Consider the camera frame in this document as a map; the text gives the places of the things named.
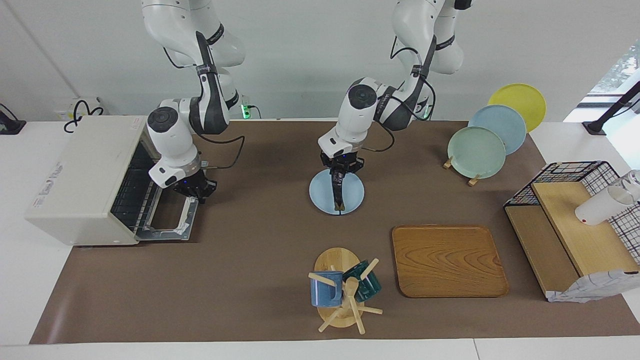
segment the light green plate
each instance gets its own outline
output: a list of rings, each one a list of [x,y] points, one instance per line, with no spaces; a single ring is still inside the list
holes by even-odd
[[[457,172],[471,179],[497,174],[507,156],[504,144],[498,135],[483,127],[465,127],[455,133],[447,150],[451,165]]]

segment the wooden cutting board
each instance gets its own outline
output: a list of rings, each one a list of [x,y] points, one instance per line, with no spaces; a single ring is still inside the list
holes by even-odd
[[[392,231],[401,292],[422,297],[501,297],[509,284],[491,232],[479,225],[404,225]]]

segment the white wall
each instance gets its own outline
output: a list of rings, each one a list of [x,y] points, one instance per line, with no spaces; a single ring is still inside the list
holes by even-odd
[[[404,78],[388,59],[394,0],[215,4],[247,48],[231,69],[236,85],[265,117],[334,117],[353,80]],[[456,31],[462,70],[430,75],[435,118],[469,119],[495,90],[524,82],[545,94],[547,120],[562,121],[640,36],[638,13],[637,0],[476,0]],[[0,20],[0,101],[27,120],[54,119],[55,99],[74,91],[99,96],[112,114],[199,92],[192,70],[173,69],[147,35],[137,0],[1,0]]]

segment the brown tabletop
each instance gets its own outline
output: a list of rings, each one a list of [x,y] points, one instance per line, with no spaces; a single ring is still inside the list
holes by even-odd
[[[365,200],[333,217],[308,184],[321,171],[317,138],[332,122],[234,122],[247,136],[234,168],[209,172],[218,191],[199,207],[187,243],[74,248],[31,343],[425,339],[640,334],[622,296],[548,303],[502,205],[545,164],[533,141],[474,188],[444,170],[447,143],[464,122],[414,123],[384,153],[361,152]],[[212,163],[235,145],[196,140]],[[384,147],[373,125],[368,146]],[[510,291],[497,299],[409,299],[397,289],[390,232],[397,225],[477,224],[493,234]],[[307,273],[330,247],[379,258],[382,291],[367,302],[367,333],[329,328],[310,304]]]

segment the light blue plate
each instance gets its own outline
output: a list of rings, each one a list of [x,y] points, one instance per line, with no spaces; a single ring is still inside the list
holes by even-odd
[[[516,152],[527,136],[527,125],[522,116],[505,105],[489,105],[478,110],[469,121],[469,126],[493,131],[504,142],[507,155]]]
[[[457,172],[471,179],[486,179],[502,169],[507,156],[498,135],[483,127],[464,127],[449,141],[447,150],[451,165]]]
[[[331,215],[345,215],[357,209],[364,200],[364,185],[358,176],[348,173],[342,180],[344,211],[336,211],[329,169],[320,171],[309,184],[309,196],[314,205]]]

